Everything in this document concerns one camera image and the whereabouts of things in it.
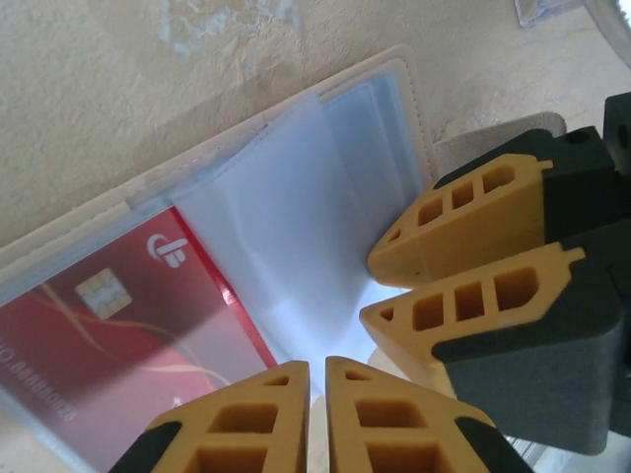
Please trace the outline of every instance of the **beige wall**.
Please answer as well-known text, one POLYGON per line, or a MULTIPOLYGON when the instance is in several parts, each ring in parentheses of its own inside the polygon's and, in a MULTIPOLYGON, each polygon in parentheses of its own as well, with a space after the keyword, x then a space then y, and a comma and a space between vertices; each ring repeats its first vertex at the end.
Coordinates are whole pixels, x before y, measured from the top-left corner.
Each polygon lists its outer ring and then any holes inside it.
POLYGON ((400 42, 435 139, 598 123, 631 89, 583 10, 525 31, 511 0, 0 0, 0 243, 400 42))

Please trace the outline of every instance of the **wallet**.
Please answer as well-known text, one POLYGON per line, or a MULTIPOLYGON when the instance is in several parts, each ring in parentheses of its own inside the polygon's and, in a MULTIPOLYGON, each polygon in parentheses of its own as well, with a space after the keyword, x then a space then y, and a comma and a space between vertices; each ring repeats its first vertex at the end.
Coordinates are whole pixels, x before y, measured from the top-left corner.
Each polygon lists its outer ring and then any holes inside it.
MULTIPOLYGON (((310 362, 315 399, 325 357, 366 362, 375 352, 360 308, 402 293, 376 283, 366 264, 398 215, 430 183, 531 128, 565 132, 563 118, 545 112, 433 143, 421 89, 411 49, 397 46, 111 189, 0 249, 0 314, 175 209, 275 362, 310 362)), ((169 244, 158 256, 177 269, 186 256, 169 244)), ((0 385, 0 464, 94 471, 10 398, 0 385)), ((95 439, 106 441, 98 426, 95 439)))

